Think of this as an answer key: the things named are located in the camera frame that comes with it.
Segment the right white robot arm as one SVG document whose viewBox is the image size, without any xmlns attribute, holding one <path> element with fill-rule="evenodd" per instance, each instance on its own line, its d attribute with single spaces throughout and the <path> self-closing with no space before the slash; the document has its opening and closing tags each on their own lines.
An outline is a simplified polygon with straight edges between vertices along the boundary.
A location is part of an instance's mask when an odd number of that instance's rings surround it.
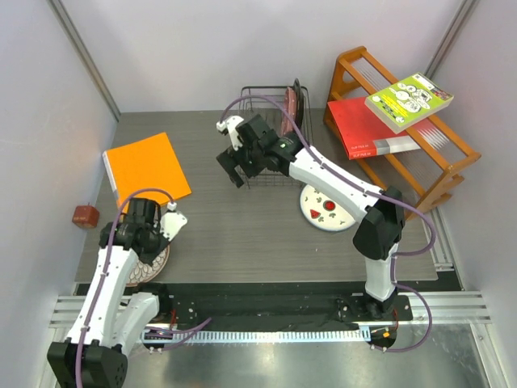
<svg viewBox="0 0 517 388">
<path fill-rule="evenodd" d="M 217 122 L 216 129 L 230 139 L 216 160 L 236 187 L 264 170 L 279 172 L 317 189 L 351 215 L 359 225 L 352 243 L 365 258 L 364 310 L 375 319 L 392 313 L 397 291 L 391 259 L 405 225 L 401 193 L 389 189 L 384 198 L 382 189 L 324 158 L 299 130 L 279 136 L 260 115 L 249 120 L 231 116 Z"/>
</svg>

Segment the brown floral pattern plate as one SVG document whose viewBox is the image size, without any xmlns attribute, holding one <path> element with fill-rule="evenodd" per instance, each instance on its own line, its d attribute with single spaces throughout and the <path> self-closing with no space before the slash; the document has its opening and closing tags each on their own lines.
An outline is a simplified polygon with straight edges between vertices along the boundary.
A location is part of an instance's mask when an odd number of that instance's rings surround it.
<svg viewBox="0 0 517 388">
<path fill-rule="evenodd" d="M 130 272 L 127 287 L 136 287 L 140 283 L 150 282 L 155 278 L 162 269 L 166 266 L 166 263 L 170 257 L 170 248 L 164 249 L 151 264 L 144 264 L 138 260 Z"/>
</svg>

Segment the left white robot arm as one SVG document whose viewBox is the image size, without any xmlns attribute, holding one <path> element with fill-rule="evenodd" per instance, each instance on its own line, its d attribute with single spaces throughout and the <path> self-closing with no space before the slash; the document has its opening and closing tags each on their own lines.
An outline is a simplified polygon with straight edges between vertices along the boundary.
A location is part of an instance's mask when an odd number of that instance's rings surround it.
<svg viewBox="0 0 517 388">
<path fill-rule="evenodd" d="M 128 355 L 147 323 L 166 321 L 172 303 L 160 286 L 143 289 L 120 307 L 137 262 L 151 264 L 167 249 L 187 219 L 170 200 L 126 199 L 114 221 L 102 228 L 95 273 L 82 308 L 47 360 L 61 387 L 121 387 Z"/>
</svg>

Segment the pink polka dot plate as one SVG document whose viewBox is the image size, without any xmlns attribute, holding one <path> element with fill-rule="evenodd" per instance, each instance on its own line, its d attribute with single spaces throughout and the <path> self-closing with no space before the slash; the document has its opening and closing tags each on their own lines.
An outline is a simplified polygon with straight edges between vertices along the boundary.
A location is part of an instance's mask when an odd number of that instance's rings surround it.
<svg viewBox="0 0 517 388">
<path fill-rule="evenodd" d="M 284 136 L 293 130 L 291 120 L 296 120 L 298 106 L 297 94 L 292 86 L 289 86 L 284 94 L 284 110 L 287 115 L 283 115 L 280 135 Z"/>
</svg>

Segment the black rimmed beige plate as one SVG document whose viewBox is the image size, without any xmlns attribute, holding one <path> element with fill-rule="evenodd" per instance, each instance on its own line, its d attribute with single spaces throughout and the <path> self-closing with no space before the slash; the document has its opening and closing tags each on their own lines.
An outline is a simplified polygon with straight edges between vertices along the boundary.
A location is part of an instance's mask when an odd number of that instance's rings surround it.
<svg viewBox="0 0 517 388">
<path fill-rule="evenodd" d="M 298 127 L 301 127 L 303 124 L 304 114 L 305 114 L 305 97 L 302 92 L 301 83 L 298 78 L 296 78 L 292 84 L 292 89 L 295 93 L 296 100 L 296 113 L 295 113 L 295 123 Z"/>
</svg>

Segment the black wire dish rack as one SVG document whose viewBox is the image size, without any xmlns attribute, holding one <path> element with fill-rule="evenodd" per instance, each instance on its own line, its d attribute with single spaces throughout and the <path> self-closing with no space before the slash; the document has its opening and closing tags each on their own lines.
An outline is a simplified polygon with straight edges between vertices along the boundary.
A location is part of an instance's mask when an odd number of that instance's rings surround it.
<svg viewBox="0 0 517 388">
<path fill-rule="evenodd" d="M 296 119 L 296 122 L 301 125 L 300 130 L 304 135 L 305 140 L 311 144 L 313 142 L 313 132 L 309 92 L 305 86 L 300 84 L 297 78 L 290 86 L 244 86 L 241 89 L 241 96 L 265 95 L 273 99 L 276 103 L 284 105 L 284 97 L 289 87 L 294 90 L 297 99 L 301 97 L 301 101 L 296 103 L 295 113 L 298 114 L 303 110 L 303 118 L 301 120 Z M 260 114 L 278 135 L 282 133 L 281 129 L 284 115 L 273 103 L 263 99 L 246 99 L 238 103 L 239 116 L 249 119 L 255 114 Z M 240 167 L 237 169 L 237 172 L 243 179 L 245 188 L 247 189 L 276 186 L 293 186 L 302 188 L 304 186 L 303 183 L 288 178 L 279 172 L 264 170 L 254 178 L 247 178 L 246 174 Z"/>
</svg>

